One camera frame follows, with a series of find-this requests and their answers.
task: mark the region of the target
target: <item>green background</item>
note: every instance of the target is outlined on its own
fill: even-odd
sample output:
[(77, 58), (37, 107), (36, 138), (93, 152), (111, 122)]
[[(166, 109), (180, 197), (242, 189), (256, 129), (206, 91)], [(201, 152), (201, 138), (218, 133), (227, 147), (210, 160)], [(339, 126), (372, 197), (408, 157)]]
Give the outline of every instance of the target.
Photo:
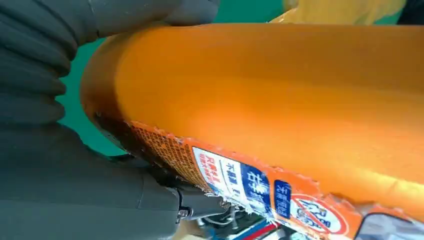
[[(270, 21), (283, 12), (282, 0), (222, 0), (216, 23), (262, 23)], [(400, 12), (393, 16), (384, 17), (376, 24), (395, 24)], [(113, 156), (124, 152), (105, 138), (85, 116), (80, 103), (80, 81), (84, 68), (91, 55), (102, 40), (86, 44), (79, 48), (72, 62), (71, 72), (62, 78), (66, 84), (66, 94), (57, 98), (66, 110), (61, 122), (77, 131), (82, 141), (94, 150), (105, 155)]]

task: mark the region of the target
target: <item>red circle symbol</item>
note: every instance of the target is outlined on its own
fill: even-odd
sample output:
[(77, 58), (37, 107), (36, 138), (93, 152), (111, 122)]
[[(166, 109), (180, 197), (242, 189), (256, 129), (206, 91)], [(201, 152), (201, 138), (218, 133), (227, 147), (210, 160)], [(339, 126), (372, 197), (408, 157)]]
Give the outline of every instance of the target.
[(291, 196), (290, 214), (308, 228), (325, 234), (345, 234), (345, 218), (323, 200), (304, 194)]

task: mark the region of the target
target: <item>gray sleeve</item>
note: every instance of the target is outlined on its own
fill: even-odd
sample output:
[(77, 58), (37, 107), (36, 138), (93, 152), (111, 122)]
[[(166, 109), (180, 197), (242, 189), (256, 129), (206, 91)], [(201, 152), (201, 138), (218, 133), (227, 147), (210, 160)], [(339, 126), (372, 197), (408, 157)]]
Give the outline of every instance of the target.
[(209, 22), (204, 0), (0, 0), (0, 239), (158, 239), (177, 227), (179, 196), (108, 162), (57, 123), (77, 48), (169, 16)]

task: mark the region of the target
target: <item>red stripe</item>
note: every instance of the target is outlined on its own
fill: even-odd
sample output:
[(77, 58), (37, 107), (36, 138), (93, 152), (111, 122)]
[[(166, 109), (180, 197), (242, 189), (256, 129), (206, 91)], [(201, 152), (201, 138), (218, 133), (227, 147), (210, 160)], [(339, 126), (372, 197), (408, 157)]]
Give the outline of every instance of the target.
[(275, 226), (274, 224), (269, 224), (268, 226), (259, 229), (258, 231), (254, 232), (252, 235), (247, 236), (245, 238), (243, 238), (243, 240), (254, 240), (268, 232), (271, 232), (272, 230), (276, 229), (277, 226)]

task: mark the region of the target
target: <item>warning label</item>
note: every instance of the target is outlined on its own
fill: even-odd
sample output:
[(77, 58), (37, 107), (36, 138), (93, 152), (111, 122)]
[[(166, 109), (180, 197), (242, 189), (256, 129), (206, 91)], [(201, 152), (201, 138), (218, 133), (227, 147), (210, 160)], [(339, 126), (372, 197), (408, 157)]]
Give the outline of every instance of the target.
[(281, 217), (290, 219), (290, 196), (292, 195), (292, 188), (287, 182), (281, 180), (275, 180), (274, 187), (275, 211)]
[(340, 213), (308, 195), (294, 194), (290, 212), (294, 218), (319, 233), (344, 234), (348, 231), (348, 224)]
[(204, 179), (217, 194), (228, 196), (246, 209), (273, 217), (270, 183), (255, 167), (193, 147), (194, 157)]

